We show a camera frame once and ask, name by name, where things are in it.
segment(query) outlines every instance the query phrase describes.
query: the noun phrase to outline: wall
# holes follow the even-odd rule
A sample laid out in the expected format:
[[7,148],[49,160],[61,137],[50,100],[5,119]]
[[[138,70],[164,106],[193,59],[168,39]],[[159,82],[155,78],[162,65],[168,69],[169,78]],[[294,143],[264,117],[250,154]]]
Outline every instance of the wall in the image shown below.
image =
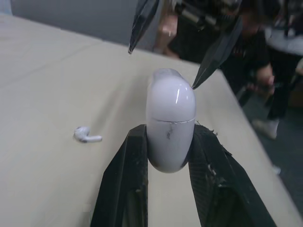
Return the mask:
[[[125,45],[136,4],[137,0],[11,0],[16,16]],[[139,48],[152,49],[159,17],[160,7]]]
[[11,14],[10,0],[0,0],[0,13]]

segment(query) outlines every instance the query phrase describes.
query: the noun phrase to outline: white sneaker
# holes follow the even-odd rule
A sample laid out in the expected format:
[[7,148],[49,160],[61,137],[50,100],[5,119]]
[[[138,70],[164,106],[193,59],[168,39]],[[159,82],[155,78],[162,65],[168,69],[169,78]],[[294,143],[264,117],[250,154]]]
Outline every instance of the white sneaker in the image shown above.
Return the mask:
[[256,130],[269,137],[272,140],[276,139],[276,131],[278,129],[279,120],[275,121],[261,121],[253,120],[252,127]]

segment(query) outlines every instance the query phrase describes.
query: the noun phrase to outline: metal tool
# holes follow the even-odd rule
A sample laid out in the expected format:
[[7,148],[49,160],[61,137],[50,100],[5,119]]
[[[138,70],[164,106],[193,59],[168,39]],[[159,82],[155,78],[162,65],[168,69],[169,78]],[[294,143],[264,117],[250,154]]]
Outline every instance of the metal tool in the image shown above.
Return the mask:
[[128,53],[131,54],[145,31],[152,22],[159,5],[159,0],[138,0],[136,14],[129,42]]
[[242,19],[238,17],[231,31],[221,32],[220,37],[210,46],[201,62],[193,89],[204,83],[225,62],[236,44],[241,31]]

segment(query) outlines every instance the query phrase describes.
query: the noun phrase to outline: wireless earbud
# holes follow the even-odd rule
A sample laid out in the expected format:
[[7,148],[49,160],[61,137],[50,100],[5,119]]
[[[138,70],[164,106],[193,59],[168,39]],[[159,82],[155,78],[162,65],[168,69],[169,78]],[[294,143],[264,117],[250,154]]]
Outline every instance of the wireless earbud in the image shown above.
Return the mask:
[[102,141],[102,136],[89,136],[89,127],[76,128],[74,138],[81,143],[96,143]]

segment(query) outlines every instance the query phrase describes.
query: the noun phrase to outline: table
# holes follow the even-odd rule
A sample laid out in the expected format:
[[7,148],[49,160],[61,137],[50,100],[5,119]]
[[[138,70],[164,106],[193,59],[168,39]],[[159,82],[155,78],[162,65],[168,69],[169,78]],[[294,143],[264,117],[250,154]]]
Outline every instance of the table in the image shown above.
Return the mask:
[[[0,226],[89,226],[103,172],[128,131],[145,123],[149,77],[198,66],[0,15]],[[197,120],[246,169],[278,227],[302,220],[254,131],[216,71],[195,91]],[[103,141],[80,144],[78,126]],[[199,226],[188,167],[149,166],[149,227]]]

